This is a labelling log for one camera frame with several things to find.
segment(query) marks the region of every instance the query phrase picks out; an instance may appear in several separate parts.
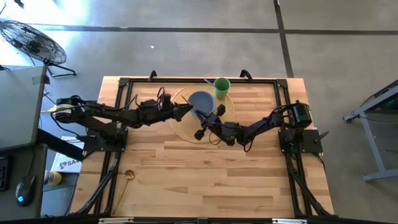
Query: wooden table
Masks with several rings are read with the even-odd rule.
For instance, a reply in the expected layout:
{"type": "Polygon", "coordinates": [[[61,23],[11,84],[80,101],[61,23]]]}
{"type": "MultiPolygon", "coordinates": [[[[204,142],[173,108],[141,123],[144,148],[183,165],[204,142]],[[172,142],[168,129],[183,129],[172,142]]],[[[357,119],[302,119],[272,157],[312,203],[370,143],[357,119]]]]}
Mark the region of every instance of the wooden table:
{"type": "MultiPolygon", "coordinates": [[[[114,106],[119,79],[104,77],[98,98],[100,103],[114,106]]],[[[303,79],[287,80],[290,100],[308,103],[303,79]]],[[[135,83],[132,96],[139,94],[139,101],[144,101],[156,98],[160,86],[174,95],[187,85],[135,83]]],[[[229,96],[235,107],[235,122],[249,125],[267,116],[276,107],[274,95],[271,85],[233,84],[229,96]]],[[[103,152],[95,152],[83,161],[71,212],[81,208],[97,187],[103,158],[103,152]]],[[[303,154],[303,164],[308,187],[324,208],[333,213],[321,162],[314,155],[303,154]]],[[[185,142],[174,134],[167,121],[130,129],[119,166],[114,207],[126,182],[124,171],[128,169],[135,172],[136,178],[129,183],[114,216],[294,216],[285,158],[279,152],[276,128],[258,136],[248,153],[237,144],[230,147],[223,142],[217,146],[185,142]]],[[[304,211],[301,191],[298,193],[304,211]]],[[[107,197],[108,187],[101,208],[107,197]]]]}

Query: gold spoon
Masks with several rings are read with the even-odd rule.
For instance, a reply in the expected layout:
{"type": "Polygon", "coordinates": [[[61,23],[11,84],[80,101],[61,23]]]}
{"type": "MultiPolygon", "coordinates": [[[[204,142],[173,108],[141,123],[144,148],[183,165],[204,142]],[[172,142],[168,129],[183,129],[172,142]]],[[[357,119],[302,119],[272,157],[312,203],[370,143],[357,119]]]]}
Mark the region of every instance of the gold spoon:
{"type": "Polygon", "coordinates": [[[112,214],[112,215],[114,215],[114,213],[115,213],[116,210],[118,209],[118,206],[119,206],[119,204],[120,204],[120,201],[122,200],[123,194],[124,194],[124,192],[126,191],[127,184],[129,183],[130,180],[134,180],[135,177],[136,177],[136,176],[134,175],[134,172],[133,172],[132,170],[126,170],[126,171],[125,171],[125,173],[124,173],[124,178],[126,178],[126,184],[125,184],[125,186],[124,186],[124,189],[123,189],[123,191],[122,191],[122,194],[121,194],[120,197],[119,197],[119,200],[118,200],[118,202],[117,202],[117,204],[116,204],[116,207],[115,207],[114,210],[113,210],[113,214],[112,214]]]}

